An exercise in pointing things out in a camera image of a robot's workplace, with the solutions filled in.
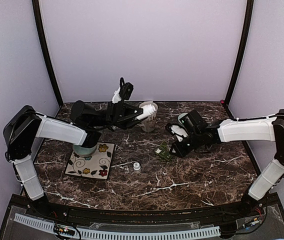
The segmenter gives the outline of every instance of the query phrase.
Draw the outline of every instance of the cup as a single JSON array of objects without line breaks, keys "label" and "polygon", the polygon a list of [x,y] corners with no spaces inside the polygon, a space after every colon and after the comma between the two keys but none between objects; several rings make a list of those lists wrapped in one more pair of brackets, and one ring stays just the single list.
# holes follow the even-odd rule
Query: cup
[{"label": "cup", "polygon": [[148,116],[147,119],[145,119],[144,121],[138,124],[141,127],[141,129],[147,133],[152,132],[156,127],[156,121],[157,121],[156,116],[158,112],[158,105],[156,105],[152,101],[145,101],[138,106],[139,108],[142,108],[143,106],[149,105],[149,104],[155,107],[155,112],[152,115]]}]

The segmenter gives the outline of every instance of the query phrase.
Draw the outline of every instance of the flower pattern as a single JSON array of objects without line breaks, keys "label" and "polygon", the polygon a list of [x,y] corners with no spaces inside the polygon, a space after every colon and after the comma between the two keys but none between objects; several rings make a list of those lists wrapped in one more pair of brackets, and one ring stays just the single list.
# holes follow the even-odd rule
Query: flower pattern
[{"label": "flower pattern", "polygon": [[89,168],[84,168],[84,170],[82,171],[83,174],[89,174],[90,173],[90,169]]},{"label": "flower pattern", "polygon": [[99,175],[101,175],[102,177],[108,175],[108,170],[100,170],[99,172]]},{"label": "flower pattern", "polygon": [[105,153],[107,150],[108,150],[108,146],[106,145],[106,144],[100,144],[99,146],[98,146],[98,151],[100,152],[100,153]]}]

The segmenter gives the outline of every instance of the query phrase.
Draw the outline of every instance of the table surface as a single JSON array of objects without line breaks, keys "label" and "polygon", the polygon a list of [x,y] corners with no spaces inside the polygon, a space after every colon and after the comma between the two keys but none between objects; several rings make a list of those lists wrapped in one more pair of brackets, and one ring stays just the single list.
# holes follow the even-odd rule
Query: table surface
[{"label": "table surface", "polygon": [[[90,103],[95,109],[106,103]],[[241,142],[216,144],[210,153],[191,152],[161,162],[155,150],[176,140],[165,131],[178,115],[196,109],[208,122],[227,118],[219,102],[156,102],[156,127],[151,133],[139,126],[104,130],[101,142],[116,144],[108,180],[84,179],[64,174],[72,145],[47,139],[35,160],[40,182],[50,202],[104,210],[179,210],[233,203],[241,199],[257,177]],[[58,118],[68,120],[72,103],[65,104]],[[135,173],[133,163],[141,164]]]}]

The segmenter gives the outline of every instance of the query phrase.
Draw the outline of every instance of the black pole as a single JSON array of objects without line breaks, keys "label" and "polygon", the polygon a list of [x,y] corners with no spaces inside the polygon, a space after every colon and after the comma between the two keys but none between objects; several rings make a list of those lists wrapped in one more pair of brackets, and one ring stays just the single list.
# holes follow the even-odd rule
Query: black pole
[{"label": "black pole", "polygon": [[40,40],[40,45],[41,45],[42,54],[44,57],[47,73],[51,81],[51,85],[52,85],[52,88],[55,94],[56,101],[58,105],[61,107],[63,106],[64,103],[63,103],[62,96],[61,96],[59,86],[58,86],[58,82],[57,82],[57,79],[56,79],[56,76],[54,74],[53,67],[52,67],[52,62],[51,62],[49,49],[48,49],[46,36],[44,33],[44,28],[43,28],[43,23],[42,23],[39,0],[32,0],[32,4],[33,4],[33,12],[34,12],[35,24],[37,28],[38,39]]},{"label": "black pole", "polygon": [[244,52],[246,49],[249,29],[250,29],[250,23],[251,23],[251,17],[252,17],[252,12],[253,12],[253,3],[254,3],[254,0],[247,0],[247,3],[246,3],[246,10],[245,10],[245,17],[244,17],[241,40],[240,40],[240,44],[239,44],[238,51],[237,51],[237,56],[236,56],[236,61],[235,61],[232,77],[231,77],[230,84],[228,86],[228,90],[227,90],[225,100],[224,100],[224,104],[227,106],[229,105],[231,101],[234,89],[236,87]]}]

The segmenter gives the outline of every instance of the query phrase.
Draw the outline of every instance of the red flower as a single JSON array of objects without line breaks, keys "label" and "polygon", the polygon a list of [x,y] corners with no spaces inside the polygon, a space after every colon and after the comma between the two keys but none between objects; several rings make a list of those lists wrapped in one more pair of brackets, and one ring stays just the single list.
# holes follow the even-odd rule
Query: red flower
[{"label": "red flower", "polygon": [[99,175],[101,175],[102,177],[108,175],[108,170],[100,170],[99,172]]}]

